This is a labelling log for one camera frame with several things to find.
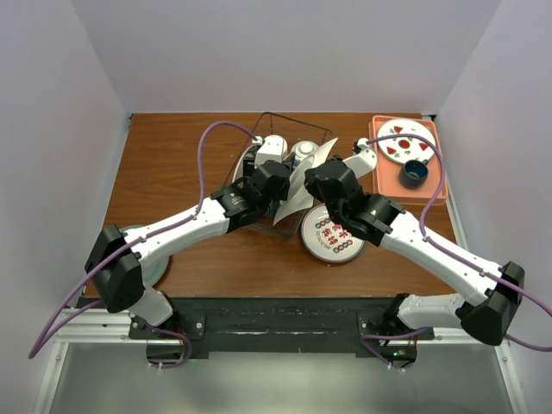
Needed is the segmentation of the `blue floral white bowl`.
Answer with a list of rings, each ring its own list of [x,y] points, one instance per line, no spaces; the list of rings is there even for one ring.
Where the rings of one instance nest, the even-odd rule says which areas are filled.
[[[296,168],[305,158],[314,154],[319,146],[314,141],[298,141],[292,147],[292,165]]]

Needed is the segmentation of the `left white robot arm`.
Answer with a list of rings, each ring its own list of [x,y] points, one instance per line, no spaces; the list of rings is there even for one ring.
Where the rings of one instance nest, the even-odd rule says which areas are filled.
[[[268,161],[200,203],[127,234],[112,225],[101,231],[85,264],[109,313],[130,311],[153,326],[176,313],[168,298],[143,281],[142,273],[198,242],[257,222],[270,205],[287,198],[287,165]]]

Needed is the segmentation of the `white plate red green characters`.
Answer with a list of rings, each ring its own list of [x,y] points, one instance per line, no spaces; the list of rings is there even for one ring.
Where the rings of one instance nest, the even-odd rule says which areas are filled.
[[[353,237],[334,223],[323,204],[309,210],[301,224],[300,235],[307,251],[320,261],[341,264],[354,260],[365,242]]]

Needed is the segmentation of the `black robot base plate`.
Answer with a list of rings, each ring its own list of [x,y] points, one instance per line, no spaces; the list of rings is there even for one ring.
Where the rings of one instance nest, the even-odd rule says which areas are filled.
[[[417,333],[392,320],[396,298],[175,298],[176,320],[161,332],[134,318],[133,340],[147,340],[151,362],[173,364],[184,349],[171,332],[191,342],[191,357],[216,352],[381,354],[409,366],[417,341],[431,340],[432,329]]]

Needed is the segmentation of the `white plate teal lettered rim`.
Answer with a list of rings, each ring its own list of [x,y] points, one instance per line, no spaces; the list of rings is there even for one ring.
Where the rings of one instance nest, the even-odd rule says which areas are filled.
[[[241,155],[234,169],[233,176],[231,179],[232,182],[235,182],[242,177],[249,177],[252,175],[255,169],[254,161],[255,161],[255,155],[258,149],[259,149],[259,146],[251,145]]]

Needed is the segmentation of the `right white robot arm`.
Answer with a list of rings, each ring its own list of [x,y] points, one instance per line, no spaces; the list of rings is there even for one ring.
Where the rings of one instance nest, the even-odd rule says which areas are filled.
[[[401,204],[365,193],[341,160],[307,170],[304,186],[352,236],[411,260],[454,289],[449,295],[399,294],[386,311],[388,323],[412,330],[463,329],[491,346],[504,340],[522,301],[521,266],[472,254],[422,226]]]

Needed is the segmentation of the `cream ceramic mug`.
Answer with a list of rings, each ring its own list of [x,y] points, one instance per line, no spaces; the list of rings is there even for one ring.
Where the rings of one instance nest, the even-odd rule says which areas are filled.
[[[280,135],[276,135],[274,140],[277,147],[277,154],[278,154],[277,160],[281,162],[285,159],[285,157],[288,154],[287,141],[285,138],[283,138]]]

